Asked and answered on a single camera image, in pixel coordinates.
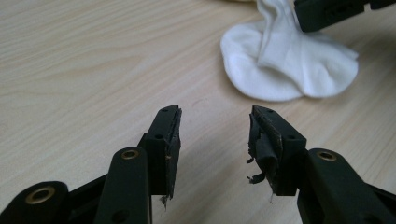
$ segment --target white fabric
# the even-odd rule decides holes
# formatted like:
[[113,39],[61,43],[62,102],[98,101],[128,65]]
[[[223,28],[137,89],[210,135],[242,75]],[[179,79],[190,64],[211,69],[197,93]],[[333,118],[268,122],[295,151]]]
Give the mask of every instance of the white fabric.
[[329,97],[358,74],[358,54],[321,33],[305,34],[288,0],[259,0],[263,21],[239,24],[221,39],[228,77],[265,101]]

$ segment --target light wood surface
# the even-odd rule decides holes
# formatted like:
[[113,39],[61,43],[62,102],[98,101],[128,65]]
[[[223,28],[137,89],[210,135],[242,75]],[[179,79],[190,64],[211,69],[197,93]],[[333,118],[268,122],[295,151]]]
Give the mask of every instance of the light wood surface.
[[301,223],[296,197],[272,197],[246,164],[252,105],[273,108],[308,139],[341,153],[364,181],[396,193],[396,7],[324,32],[356,50],[342,94],[257,101],[227,78],[224,32],[261,18],[254,3],[0,2],[0,210],[49,180],[75,189],[136,146],[157,111],[182,110],[175,197],[153,197],[154,223]]

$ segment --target wood grain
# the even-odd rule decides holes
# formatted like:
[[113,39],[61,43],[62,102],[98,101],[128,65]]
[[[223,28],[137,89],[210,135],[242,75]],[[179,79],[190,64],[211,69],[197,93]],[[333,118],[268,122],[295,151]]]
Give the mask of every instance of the wood grain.
[[324,30],[360,54],[346,91],[276,104],[242,95],[222,64],[222,35],[259,20],[254,3],[1,1],[0,210],[35,183],[75,189],[105,174],[173,104],[183,110],[175,198],[166,211],[154,198],[154,223],[301,223],[295,197],[272,198],[267,183],[246,180],[259,172],[245,163],[252,105],[396,193],[394,12]]

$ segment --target table surface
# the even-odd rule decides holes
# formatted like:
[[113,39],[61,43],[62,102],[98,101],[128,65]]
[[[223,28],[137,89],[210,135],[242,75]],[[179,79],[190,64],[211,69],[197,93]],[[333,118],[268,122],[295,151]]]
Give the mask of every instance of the table surface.
[[154,223],[301,223],[296,197],[249,185],[248,114],[270,107],[307,140],[342,154],[362,179],[396,193],[396,7],[323,32],[359,54],[343,93],[268,103],[240,93],[219,42],[260,20],[254,3],[0,2],[0,210],[23,189],[69,189],[136,146],[157,111],[182,110],[175,197],[153,197]]

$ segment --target white sock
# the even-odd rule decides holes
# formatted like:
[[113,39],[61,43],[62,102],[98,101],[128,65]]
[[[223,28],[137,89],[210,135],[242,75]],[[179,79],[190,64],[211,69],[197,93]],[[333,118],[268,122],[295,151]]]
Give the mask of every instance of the white sock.
[[242,93],[287,101],[343,91],[358,73],[358,54],[320,33],[304,34],[288,0],[258,1],[263,21],[236,25],[221,39],[226,72]]

